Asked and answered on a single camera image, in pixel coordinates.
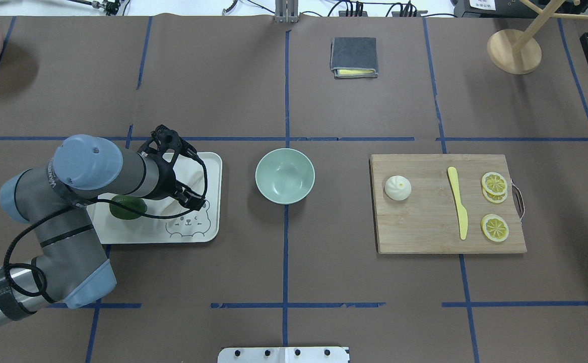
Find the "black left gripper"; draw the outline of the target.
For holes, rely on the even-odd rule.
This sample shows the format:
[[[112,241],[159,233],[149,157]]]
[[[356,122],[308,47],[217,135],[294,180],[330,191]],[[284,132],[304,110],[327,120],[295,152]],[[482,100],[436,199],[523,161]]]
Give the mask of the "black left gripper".
[[[204,207],[208,189],[206,164],[199,157],[197,149],[180,137],[175,130],[164,125],[157,126],[148,140],[139,148],[138,154],[155,163],[158,170],[153,188],[149,192],[144,192],[141,195],[142,198],[162,200],[170,197],[181,207],[193,211],[199,211]],[[173,169],[180,155],[192,159],[202,167],[204,175],[202,193],[195,192],[190,186],[177,179]]]

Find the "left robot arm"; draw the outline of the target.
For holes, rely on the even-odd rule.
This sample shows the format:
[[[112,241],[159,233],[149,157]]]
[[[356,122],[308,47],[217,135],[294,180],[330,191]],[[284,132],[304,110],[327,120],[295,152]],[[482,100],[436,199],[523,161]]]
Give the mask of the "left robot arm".
[[[179,156],[206,171],[197,150],[166,126],[157,126],[137,151],[88,134],[66,138],[49,162],[9,179],[0,205],[25,223],[0,264],[0,326],[26,319],[59,301],[78,309],[108,295],[117,281],[87,207],[130,207],[100,195],[145,200],[172,198],[184,211],[201,209],[206,193],[180,182]]]

